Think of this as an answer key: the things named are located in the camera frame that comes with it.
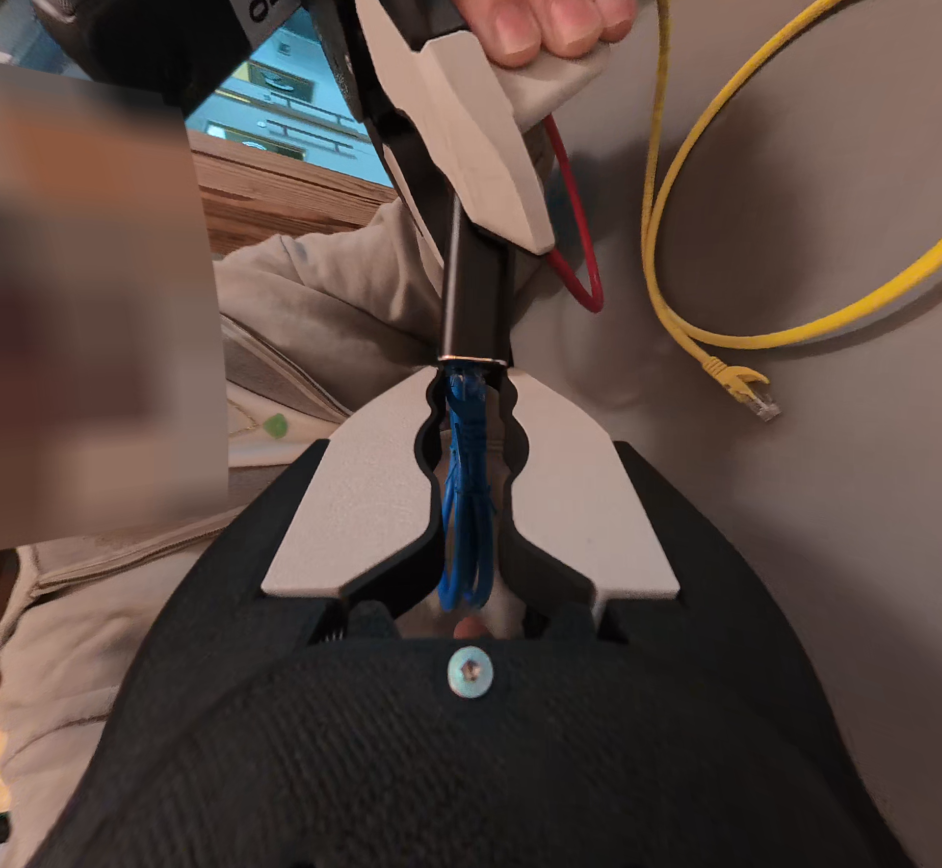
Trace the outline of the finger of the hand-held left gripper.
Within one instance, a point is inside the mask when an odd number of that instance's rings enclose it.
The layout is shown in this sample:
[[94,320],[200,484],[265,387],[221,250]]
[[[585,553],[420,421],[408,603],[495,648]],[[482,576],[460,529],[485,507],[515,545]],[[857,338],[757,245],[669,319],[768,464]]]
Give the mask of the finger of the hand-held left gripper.
[[459,29],[412,50],[380,0],[355,0],[383,92],[411,121],[470,220],[532,255],[555,246],[544,187],[524,133],[606,67],[608,44],[563,59],[542,51],[509,70]]
[[398,192],[403,202],[406,204],[406,207],[413,219],[414,225],[424,240],[426,249],[429,251],[429,254],[437,263],[438,267],[442,269],[445,266],[443,254],[438,248],[435,240],[432,238],[428,225],[426,224],[423,215],[420,213],[418,205],[408,186],[405,174],[399,166],[394,152],[388,144],[384,144],[384,162],[390,173],[390,177],[394,183],[396,191]]

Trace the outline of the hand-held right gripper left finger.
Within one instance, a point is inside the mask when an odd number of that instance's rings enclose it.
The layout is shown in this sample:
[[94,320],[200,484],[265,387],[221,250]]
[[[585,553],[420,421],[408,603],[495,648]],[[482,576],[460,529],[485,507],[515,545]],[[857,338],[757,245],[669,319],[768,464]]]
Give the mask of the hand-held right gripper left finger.
[[262,582],[270,597],[383,603],[393,617],[444,569],[441,371],[419,369],[329,438]]

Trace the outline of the black ethernet splitter box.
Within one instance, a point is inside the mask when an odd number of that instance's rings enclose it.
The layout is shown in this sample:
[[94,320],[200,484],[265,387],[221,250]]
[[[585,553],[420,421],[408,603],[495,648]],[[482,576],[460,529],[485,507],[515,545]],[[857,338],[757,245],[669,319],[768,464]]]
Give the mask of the black ethernet splitter box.
[[514,245],[476,225],[456,193],[445,250],[441,363],[508,367]]

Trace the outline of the person's grey sweater torso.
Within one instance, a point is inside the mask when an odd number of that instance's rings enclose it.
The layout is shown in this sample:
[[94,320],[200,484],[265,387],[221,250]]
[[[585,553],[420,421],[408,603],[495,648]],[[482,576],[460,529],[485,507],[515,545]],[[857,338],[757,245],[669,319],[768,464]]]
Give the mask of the person's grey sweater torso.
[[229,487],[194,519],[16,549],[2,618],[2,866],[26,866],[100,742],[159,612],[210,543],[308,446],[430,363],[441,270],[402,202],[348,233],[277,235],[214,263]]

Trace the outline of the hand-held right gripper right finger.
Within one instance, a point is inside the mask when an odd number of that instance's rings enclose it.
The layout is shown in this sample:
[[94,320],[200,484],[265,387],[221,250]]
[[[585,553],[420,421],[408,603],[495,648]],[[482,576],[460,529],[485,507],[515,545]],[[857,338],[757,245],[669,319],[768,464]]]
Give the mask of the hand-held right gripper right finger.
[[499,527],[504,583],[533,612],[674,601],[680,584],[606,430],[519,368],[499,389],[508,471]]

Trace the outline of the wooden support pillar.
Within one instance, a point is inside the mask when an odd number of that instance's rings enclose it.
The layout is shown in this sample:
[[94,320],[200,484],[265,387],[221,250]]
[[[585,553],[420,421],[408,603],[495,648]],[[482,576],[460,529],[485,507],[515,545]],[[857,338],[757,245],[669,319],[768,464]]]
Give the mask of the wooden support pillar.
[[186,134],[213,254],[273,235],[352,231],[394,198],[388,187],[205,133]]

